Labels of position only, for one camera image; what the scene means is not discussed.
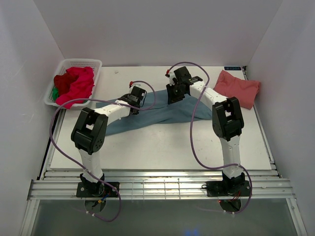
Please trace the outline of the blue t shirt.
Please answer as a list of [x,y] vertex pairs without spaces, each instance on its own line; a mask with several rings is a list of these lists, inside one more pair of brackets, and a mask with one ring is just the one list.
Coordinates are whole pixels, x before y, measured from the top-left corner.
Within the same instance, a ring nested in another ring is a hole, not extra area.
[[146,96],[143,107],[150,107],[154,98],[157,100],[151,109],[140,111],[137,115],[130,115],[108,125],[106,136],[144,128],[153,124],[186,123],[191,121],[192,115],[194,115],[195,121],[212,119],[212,112],[202,102],[198,104],[196,112],[193,112],[197,99],[189,95],[185,96],[182,101],[169,105],[166,90],[157,91],[155,94],[150,92]]

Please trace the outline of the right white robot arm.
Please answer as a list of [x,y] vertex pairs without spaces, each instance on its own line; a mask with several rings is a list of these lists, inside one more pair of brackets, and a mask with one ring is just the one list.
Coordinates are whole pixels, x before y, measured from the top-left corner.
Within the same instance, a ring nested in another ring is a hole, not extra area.
[[236,97],[227,98],[212,88],[198,76],[191,76],[183,66],[175,71],[166,72],[168,104],[182,101],[186,95],[203,103],[212,113],[212,128],[219,138],[223,156],[221,181],[208,181],[203,185],[207,196],[240,195],[246,186],[244,170],[241,167],[240,136],[244,128],[244,120],[240,103]]

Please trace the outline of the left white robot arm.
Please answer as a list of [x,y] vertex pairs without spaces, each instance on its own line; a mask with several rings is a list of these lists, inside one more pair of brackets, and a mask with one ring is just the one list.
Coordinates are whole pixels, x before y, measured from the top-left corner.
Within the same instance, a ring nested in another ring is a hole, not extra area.
[[122,118],[138,114],[146,93],[139,85],[131,85],[129,93],[113,103],[96,109],[84,108],[81,111],[71,133],[71,140],[78,149],[85,167],[80,180],[89,194],[97,197],[104,192],[102,181],[105,177],[98,152],[104,144],[107,126]]

